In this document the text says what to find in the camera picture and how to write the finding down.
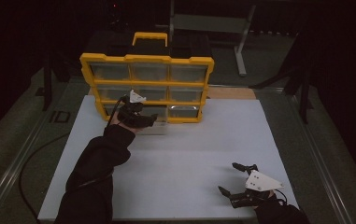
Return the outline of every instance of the hand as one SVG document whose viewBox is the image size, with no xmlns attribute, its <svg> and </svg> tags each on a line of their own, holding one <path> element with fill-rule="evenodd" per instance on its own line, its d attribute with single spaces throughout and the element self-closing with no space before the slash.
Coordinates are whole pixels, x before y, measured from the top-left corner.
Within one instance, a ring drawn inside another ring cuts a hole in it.
<svg viewBox="0 0 356 224">
<path fill-rule="evenodd" d="M 118 115 L 119 115 L 119 112 L 116 112 L 116 113 L 114 114 L 113 119 L 111 120 L 110 124 L 117 124 L 117 125 L 120 125 L 120 126 L 122 126 L 122 128 L 127 129 L 127 130 L 129 130 L 129 131 L 131 131 L 131 132 L 133 132 L 133 133 L 138 133 L 138 132 L 140 132 L 140 131 L 143 130 L 143 128 L 138 129 L 138 128 L 130 128 L 130 127 L 126 126 L 124 123 L 122 123 L 121 121 L 119 121 L 119 119 L 117 119 L 117 116 L 118 116 Z"/>
</svg>

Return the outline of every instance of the black sleeve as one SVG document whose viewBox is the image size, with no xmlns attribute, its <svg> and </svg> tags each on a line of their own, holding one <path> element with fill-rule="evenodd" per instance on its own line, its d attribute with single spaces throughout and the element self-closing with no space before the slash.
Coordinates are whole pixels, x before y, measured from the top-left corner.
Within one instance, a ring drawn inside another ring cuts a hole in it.
<svg viewBox="0 0 356 224">
<path fill-rule="evenodd" d="M 255 210 L 259 224 L 310 224 L 306 215 L 295 206 L 277 201 L 261 203 Z"/>
<path fill-rule="evenodd" d="M 85 147 L 66 182 L 55 224 L 110 223 L 113 217 L 112 176 L 88 187 L 78 186 L 113 172 L 114 166 L 128 161 L 128 146 L 135 134 L 119 125 L 107 127 L 104 136 L 95 137 Z"/>
</svg>

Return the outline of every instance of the floor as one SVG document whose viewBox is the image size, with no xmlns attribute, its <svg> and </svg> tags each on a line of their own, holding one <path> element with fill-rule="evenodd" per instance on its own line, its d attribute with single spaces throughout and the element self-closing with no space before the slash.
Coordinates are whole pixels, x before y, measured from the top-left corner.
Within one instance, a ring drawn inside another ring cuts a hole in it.
<svg viewBox="0 0 356 224">
<path fill-rule="evenodd" d="M 231 46 L 214 46 L 216 65 L 209 85 L 247 87 L 273 76 L 293 41 L 280 35 L 249 35 L 243 50 L 246 77 L 237 73 Z M 324 110 L 317 90 L 310 89 L 312 107 L 307 111 L 305 125 L 297 114 L 296 97 L 282 92 L 285 82 L 280 80 L 256 90 L 255 95 L 263 106 L 297 202 L 313 224 L 356 223 L 355 163 Z M 38 71 L 30 89 L 0 121 L 0 223 L 36 223 L 36 213 L 82 98 L 89 91 L 82 77 L 72 77 L 68 83 L 59 83 L 55 78 L 52 85 L 52 104 L 43 111 L 43 98 L 36 96 L 37 89 L 42 87 L 42 70 Z M 33 212 L 24 200 L 31 204 Z M 256 223 L 256 220 L 201 222 Z"/>
</svg>

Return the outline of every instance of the robotic arm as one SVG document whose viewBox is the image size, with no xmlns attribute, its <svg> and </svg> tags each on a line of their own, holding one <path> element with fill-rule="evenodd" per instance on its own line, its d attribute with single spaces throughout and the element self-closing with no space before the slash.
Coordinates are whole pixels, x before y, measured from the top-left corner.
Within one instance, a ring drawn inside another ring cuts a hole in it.
<svg viewBox="0 0 356 224">
<path fill-rule="evenodd" d="M 219 186 L 221 194 L 230 199 L 233 208 L 256 206 L 263 202 L 274 201 L 268 199 L 270 190 L 284 188 L 279 181 L 260 173 L 257 165 L 244 166 L 234 162 L 233 167 L 241 172 L 248 172 L 249 178 L 245 184 L 247 188 L 243 193 L 231 194 L 230 191 Z M 286 204 L 286 200 L 277 199 Z"/>
</svg>

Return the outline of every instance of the yellow handle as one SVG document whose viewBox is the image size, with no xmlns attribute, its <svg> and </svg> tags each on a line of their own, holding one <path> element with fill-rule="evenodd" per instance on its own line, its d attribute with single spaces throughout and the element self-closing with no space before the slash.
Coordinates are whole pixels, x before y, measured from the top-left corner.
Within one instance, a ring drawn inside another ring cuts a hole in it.
<svg viewBox="0 0 356 224">
<path fill-rule="evenodd" d="M 168 34 L 166 33 L 135 32 L 132 46 L 135 45 L 137 39 L 163 39 L 165 41 L 165 46 L 168 46 Z"/>
</svg>

